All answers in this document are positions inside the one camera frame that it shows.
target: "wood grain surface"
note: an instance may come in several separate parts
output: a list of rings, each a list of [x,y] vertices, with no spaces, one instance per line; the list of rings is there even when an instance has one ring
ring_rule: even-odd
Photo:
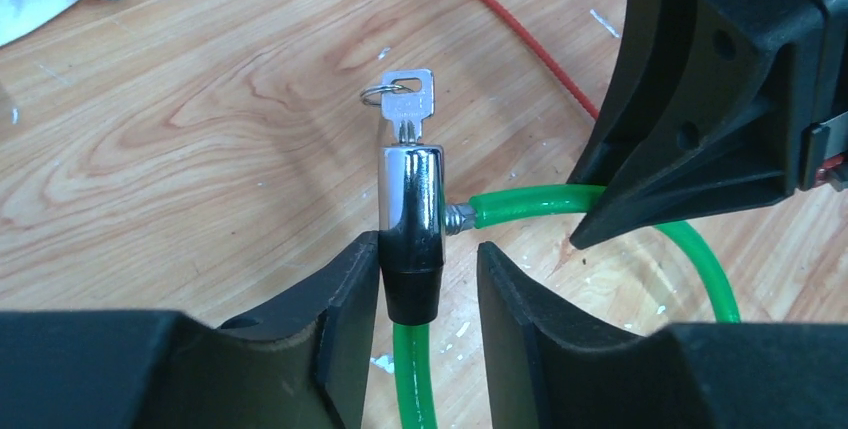
[[[500,0],[600,103],[626,0]],[[0,309],[177,308],[218,324],[376,228],[378,114],[358,92],[427,67],[448,194],[565,181],[591,120],[476,0],[81,0],[0,49]],[[846,321],[845,197],[694,221],[744,319]],[[637,333],[711,320],[692,267],[640,230],[586,251],[577,217],[449,239],[432,327],[443,427],[490,425],[476,246]],[[385,305],[373,355],[391,353]],[[364,427],[398,427],[372,366]]]

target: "cable crimp fitting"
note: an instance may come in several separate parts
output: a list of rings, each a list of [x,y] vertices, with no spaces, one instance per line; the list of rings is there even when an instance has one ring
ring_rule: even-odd
[[[445,208],[445,232],[449,236],[474,229],[476,223],[477,212],[467,202],[448,204]]]

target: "screw hole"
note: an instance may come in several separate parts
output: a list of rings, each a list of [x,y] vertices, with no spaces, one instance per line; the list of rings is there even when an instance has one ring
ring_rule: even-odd
[[[421,79],[398,79],[396,81],[392,81],[392,84],[399,84],[401,86],[408,87],[412,92],[418,92],[421,90]]]
[[[236,316],[224,321],[224,323],[221,324],[221,329],[244,329],[245,327],[258,326],[259,322],[259,319],[253,317]]]
[[[680,131],[677,132],[677,146],[684,151],[695,149],[698,147],[700,138],[698,127],[691,122],[685,122],[680,126]]]
[[[713,34],[713,49],[725,61],[732,61],[736,58],[736,44],[733,43],[730,34],[724,31],[719,30]]]

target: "green cable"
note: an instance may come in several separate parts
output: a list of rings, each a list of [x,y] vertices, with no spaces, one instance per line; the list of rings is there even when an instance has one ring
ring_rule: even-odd
[[[395,388],[403,429],[436,429],[430,382],[430,326],[394,325]]]
[[[475,228],[528,217],[587,212],[604,192],[600,186],[553,185],[526,187],[474,196]],[[692,261],[707,290],[719,322],[739,322],[733,289],[713,251],[686,222],[655,226]],[[394,326],[395,386],[404,429],[435,429],[436,411],[430,382],[429,326]]]
[[[482,229],[528,217],[587,212],[603,192],[601,186],[559,184],[480,194],[472,197],[469,203],[477,212],[474,227]],[[739,322],[733,289],[721,263],[700,234],[685,221],[655,227],[692,261],[707,290],[716,321]]]

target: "silver key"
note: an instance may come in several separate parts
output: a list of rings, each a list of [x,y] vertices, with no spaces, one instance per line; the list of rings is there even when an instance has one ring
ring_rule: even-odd
[[[421,81],[421,90],[385,92],[381,104],[383,118],[391,121],[395,138],[401,144],[417,143],[421,139],[424,119],[435,111],[433,72],[429,69],[387,72],[383,74],[382,85],[389,86],[409,79]]]

